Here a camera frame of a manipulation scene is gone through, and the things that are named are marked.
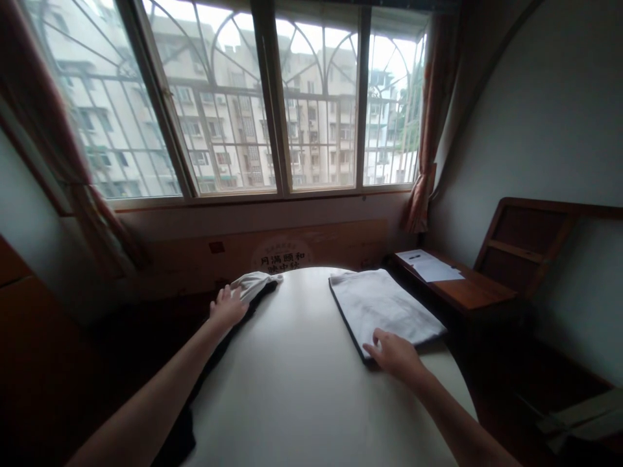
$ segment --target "hand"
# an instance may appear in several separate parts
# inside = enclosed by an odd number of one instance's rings
[[[249,305],[240,300],[241,288],[232,292],[229,285],[219,291],[216,303],[210,303],[210,321],[222,324],[228,329],[240,322],[249,309]]]
[[[364,344],[363,348],[387,373],[407,385],[416,384],[427,370],[409,341],[395,334],[376,328],[373,334],[374,346]],[[380,342],[381,348],[375,347]]]

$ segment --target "white towel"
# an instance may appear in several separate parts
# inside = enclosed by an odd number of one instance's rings
[[[284,281],[284,277],[281,274],[271,276],[265,272],[256,271],[240,276],[232,282],[230,287],[232,290],[242,287],[240,299],[247,304],[250,303],[258,293],[260,293],[266,284],[274,281],[282,283]]]
[[[413,345],[446,332],[384,269],[332,276],[329,284],[363,359],[371,358],[363,344],[373,344],[375,328],[397,334]]]

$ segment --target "paper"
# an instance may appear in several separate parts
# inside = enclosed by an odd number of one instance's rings
[[[424,250],[411,250],[396,253],[396,255],[413,267],[426,282],[465,279],[458,270],[450,267],[443,261],[439,261]]]

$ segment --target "window sill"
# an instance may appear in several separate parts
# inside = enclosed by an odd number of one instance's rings
[[[335,198],[356,198],[391,193],[408,193],[413,184],[393,184],[365,186],[361,189],[352,187],[327,187],[324,189],[293,190],[287,197],[274,192],[248,193],[211,193],[202,197],[184,201],[182,196],[154,198],[126,198],[108,200],[115,212],[128,213],[137,211],[156,211],[180,208],[207,208],[215,206],[240,206],[245,204],[266,204],[291,201],[321,200]]]

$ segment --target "round table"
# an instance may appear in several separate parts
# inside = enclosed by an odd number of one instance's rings
[[[283,274],[195,399],[197,447],[184,465],[456,465],[417,398],[361,362],[329,290],[329,276],[343,272]],[[476,417],[445,345],[421,358]]]

